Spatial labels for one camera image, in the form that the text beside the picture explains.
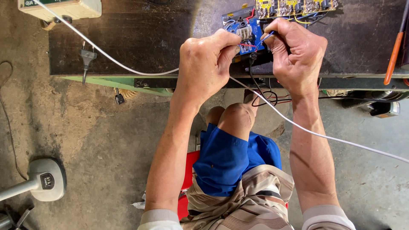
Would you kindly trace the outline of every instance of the yellow circuit board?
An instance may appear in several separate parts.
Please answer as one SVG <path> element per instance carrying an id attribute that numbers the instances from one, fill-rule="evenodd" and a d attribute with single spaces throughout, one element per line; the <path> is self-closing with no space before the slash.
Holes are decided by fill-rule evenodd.
<path id="1" fill-rule="evenodd" d="M 338 0 L 256 0 L 259 19 L 335 10 Z"/>

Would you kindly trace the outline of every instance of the dark wooden table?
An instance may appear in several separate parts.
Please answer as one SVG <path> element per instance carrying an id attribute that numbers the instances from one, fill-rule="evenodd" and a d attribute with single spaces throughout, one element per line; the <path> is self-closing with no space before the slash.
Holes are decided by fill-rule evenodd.
<path id="1" fill-rule="evenodd" d="M 122 64 L 140 72 L 157 73 L 179 65 L 180 45 L 189 37 L 204 37 L 222 27 L 222 14 L 241 8 L 237 0 L 102 0 L 100 18 L 81 19 L 73 25 L 102 50 Z M 328 39 L 321 68 L 322 87 L 409 90 L 402 78 L 409 72 L 397 69 L 392 82 L 383 85 L 389 58 L 403 15 L 405 0 L 344 0 L 336 11 L 308 29 Z M 49 33 L 50 74 L 81 78 L 78 55 L 82 38 L 65 25 Z M 248 77 L 248 63 L 232 64 L 230 73 Z M 274 77 L 271 63 L 253 68 L 257 77 Z M 172 88 L 177 72 L 166 77 L 145 77 L 128 72 L 101 54 L 88 71 L 89 82 L 102 79 L 116 86 Z M 272 87 L 279 88 L 271 80 Z M 230 83 L 227 87 L 239 85 Z"/>

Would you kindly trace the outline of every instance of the yellow wire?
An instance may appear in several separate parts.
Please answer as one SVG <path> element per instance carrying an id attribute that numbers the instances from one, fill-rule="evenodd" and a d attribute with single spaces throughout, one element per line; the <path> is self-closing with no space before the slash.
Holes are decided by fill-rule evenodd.
<path id="1" fill-rule="evenodd" d="M 299 21 L 295 15 L 294 15 L 294 19 L 296 22 L 301 23 L 301 24 L 311 24 L 311 23 L 305 23 L 305 22 Z"/>

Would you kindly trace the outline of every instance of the orange handle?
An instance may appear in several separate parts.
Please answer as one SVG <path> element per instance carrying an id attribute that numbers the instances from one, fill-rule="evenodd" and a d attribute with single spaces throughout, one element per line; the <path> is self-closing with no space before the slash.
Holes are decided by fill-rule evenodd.
<path id="1" fill-rule="evenodd" d="M 393 70 L 395 69 L 396 59 L 398 58 L 398 53 L 399 53 L 400 44 L 402 43 L 402 38 L 403 38 L 403 32 L 398 33 L 398 36 L 396 37 L 395 46 L 393 47 L 391 60 L 389 61 L 388 70 L 386 71 L 384 85 L 389 85 L 389 83 L 391 82 L 392 73 L 393 73 Z"/>

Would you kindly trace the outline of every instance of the stained floor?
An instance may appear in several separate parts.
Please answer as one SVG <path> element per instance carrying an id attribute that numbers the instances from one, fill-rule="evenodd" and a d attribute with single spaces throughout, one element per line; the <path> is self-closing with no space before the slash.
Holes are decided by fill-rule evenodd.
<path id="1" fill-rule="evenodd" d="M 52 156 L 63 163 L 68 180 L 61 200 L 44 203 L 23 193 L 5 203 L 19 211 L 35 205 L 27 220 L 30 229 L 135 229 L 142 211 L 130 204 L 141 201 L 166 124 L 169 98 L 139 94 L 117 106 L 112 88 L 83 87 L 50 77 L 48 35 L 37 20 L 7 0 L 0 4 L 0 21 L 0 63 L 8 61 L 13 66 L 0 94 L 10 118 L 18 165 L 24 173 L 31 160 Z M 240 100 L 240 90 L 222 90 L 206 102 L 193 123 L 189 150 L 194 150 L 194 135 L 205 128 L 203 117 L 211 107 Z M 409 102 L 401 105 L 402 114 L 388 119 L 373 118 L 359 109 L 342 109 L 335 100 L 322 100 L 320 109 L 327 135 L 409 158 Z M 288 104 L 279 109 L 291 117 Z M 0 127 L 1 191 L 22 179 L 14 166 L 2 111 Z M 291 128 L 267 107 L 260 109 L 254 128 L 277 141 L 288 173 Z M 342 143 L 330 141 L 330 146 L 338 197 L 357 229 L 408 229 L 407 166 Z M 296 193 L 289 216 L 294 228 L 300 229 Z"/>

